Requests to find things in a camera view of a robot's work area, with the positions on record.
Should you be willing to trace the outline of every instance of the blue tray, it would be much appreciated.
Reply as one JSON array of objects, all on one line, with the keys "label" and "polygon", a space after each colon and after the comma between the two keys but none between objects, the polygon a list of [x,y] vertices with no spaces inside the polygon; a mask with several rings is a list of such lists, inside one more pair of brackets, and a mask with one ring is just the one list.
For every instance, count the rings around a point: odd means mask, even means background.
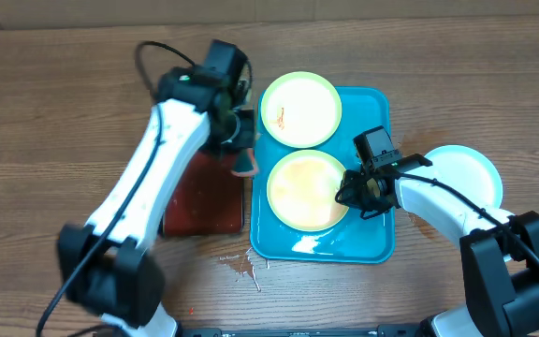
[{"label": "blue tray", "polygon": [[[336,87],[342,102],[341,123],[328,141],[314,149],[333,155],[347,169],[359,169],[353,137],[382,125],[390,133],[388,101],[378,90]],[[271,169],[297,149],[274,139],[257,120],[261,138],[255,144],[259,173],[253,179],[251,245],[263,257],[306,261],[382,263],[394,252],[394,212],[361,220],[360,211],[350,209],[336,226],[303,232],[283,224],[268,204],[267,183]]]}]

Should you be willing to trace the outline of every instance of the table surface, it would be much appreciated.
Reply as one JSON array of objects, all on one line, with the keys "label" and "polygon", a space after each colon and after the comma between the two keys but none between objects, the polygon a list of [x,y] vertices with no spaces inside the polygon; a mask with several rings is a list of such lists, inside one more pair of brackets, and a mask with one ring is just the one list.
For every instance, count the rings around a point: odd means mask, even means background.
[{"label": "table surface", "polygon": [[[380,89],[404,153],[473,147],[499,169],[505,209],[539,212],[539,17],[0,32],[0,336],[32,335],[60,285],[61,226],[86,220],[142,136],[150,101],[133,67],[136,43],[163,41],[202,61],[212,38],[250,56],[257,97],[294,70]],[[146,59],[152,76],[181,63],[164,51]],[[249,250],[248,220],[241,235],[159,242],[164,304],[186,327],[418,321],[464,294],[459,253],[413,220],[397,211],[396,251],[373,266],[270,261],[267,269],[254,252],[250,262],[222,260]],[[261,292],[237,275],[252,266]],[[64,300],[47,335],[96,321]]]}]

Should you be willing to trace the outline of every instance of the pale yellow bowl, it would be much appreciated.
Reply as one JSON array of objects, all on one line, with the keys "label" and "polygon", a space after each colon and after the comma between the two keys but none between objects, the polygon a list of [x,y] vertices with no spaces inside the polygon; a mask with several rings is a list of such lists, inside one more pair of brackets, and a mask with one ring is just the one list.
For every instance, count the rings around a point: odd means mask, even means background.
[{"label": "pale yellow bowl", "polygon": [[269,206],[278,219],[294,229],[330,228],[348,211],[348,207],[334,201],[343,173],[344,166],[329,154],[316,150],[293,152],[269,174]]},{"label": "pale yellow bowl", "polygon": [[261,120],[282,144],[310,148],[328,140],[342,118],[336,88],[323,77],[292,72],[274,81],[261,99]]}]

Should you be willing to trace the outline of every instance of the sauce stain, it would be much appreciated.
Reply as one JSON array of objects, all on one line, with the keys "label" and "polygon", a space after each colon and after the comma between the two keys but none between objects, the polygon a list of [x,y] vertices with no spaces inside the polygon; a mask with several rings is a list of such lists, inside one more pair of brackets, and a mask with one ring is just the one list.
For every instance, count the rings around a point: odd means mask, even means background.
[{"label": "sauce stain", "polygon": [[413,224],[413,227],[416,227],[419,229],[419,232],[423,234],[426,238],[430,240],[437,240],[439,233],[436,228],[432,227],[430,224],[426,222],[426,220],[420,218],[419,216],[408,213],[409,214],[409,220],[411,220],[411,223]]},{"label": "sauce stain", "polygon": [[284,130],[284,107],[278,109],[278,115],[275,121],[269,121],[270,123],[277,124],[278,128]]},{"label": "sauce stain", "polygon": [[238,276],[235,282],[239,282],[244,275],[248,275],[251,277],[251,279],[253,279],[257,291],[261,291],[261,286],[257,282],[257,275],[255,274],[255,265],[251,261],[252,251],[253,247],[249,247],[249,249],[244,251],[242,254],[237,254],[234,256],[220,256],[218,257],[218,262],[222,265],[230,267],[230,269],[236,272]]}]

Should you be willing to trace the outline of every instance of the plate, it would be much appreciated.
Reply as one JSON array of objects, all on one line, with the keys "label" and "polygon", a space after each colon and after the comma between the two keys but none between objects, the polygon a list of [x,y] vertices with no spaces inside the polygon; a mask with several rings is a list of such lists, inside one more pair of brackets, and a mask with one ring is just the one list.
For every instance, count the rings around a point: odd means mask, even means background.
[{"label": "plate", "polygon": [[282,144],[304,149],[328,140],[342,118],[336,88],[323,77],[305,71],[283,75],[263,95],[261,119]]},{"label": "plate", "polygon": [[329,154],[317,150],[293,152],[269,174],[269,206],[294,229],[328,229],[348,211],[348,207],[334,201],[343,174],[344,166]]},{"label": "plate", "polygon": [[503,180],[494,164],[478,151],[462,145],[445,145],[426,154],[439,179],[473,202],[499,208]]}]

